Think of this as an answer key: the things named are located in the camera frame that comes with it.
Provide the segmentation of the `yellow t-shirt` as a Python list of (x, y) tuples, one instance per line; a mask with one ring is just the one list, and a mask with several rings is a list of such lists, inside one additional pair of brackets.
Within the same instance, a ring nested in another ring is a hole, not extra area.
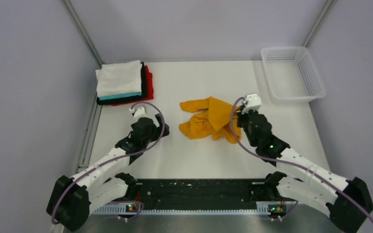
[(180, 132), (189, 139), (212, 136), (213, 140), (224, 138), (231, 144), (241, 140), (241, 128), (237, 126), (237, 107), (208, 97), (181, 102), (180, 108), (193, 114), (189, 121), (179, 125)]

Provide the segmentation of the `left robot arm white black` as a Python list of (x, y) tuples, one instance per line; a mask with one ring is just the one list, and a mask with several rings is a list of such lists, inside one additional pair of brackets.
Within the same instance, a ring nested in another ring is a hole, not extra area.
[(121, 170), (169, 135), (170, 128), (161, 113), (133, 117), (136, 122), (131, 125), (132, 130), (104, 157), (82, 172), (56, 180), (46, 208), (51, 216), (51, 233), (76, 231), (108, 202), (119, 198), (128, 201), (136, 196), (134, 178)]

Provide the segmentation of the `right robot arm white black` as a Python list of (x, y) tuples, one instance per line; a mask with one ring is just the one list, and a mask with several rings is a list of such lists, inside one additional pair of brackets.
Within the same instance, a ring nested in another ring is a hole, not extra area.
[(348, 179), (306, 159), (275, 136), (272, 125), (258, 111), (237, 111), (236, 125), (255, 148), (246, 151), (277, 169), (265, 187), (269, 199), (299, 200), (327, 216), (344, 233), (356, 233), (366, 220), (373, 221), (373, 201), (364, 180)]

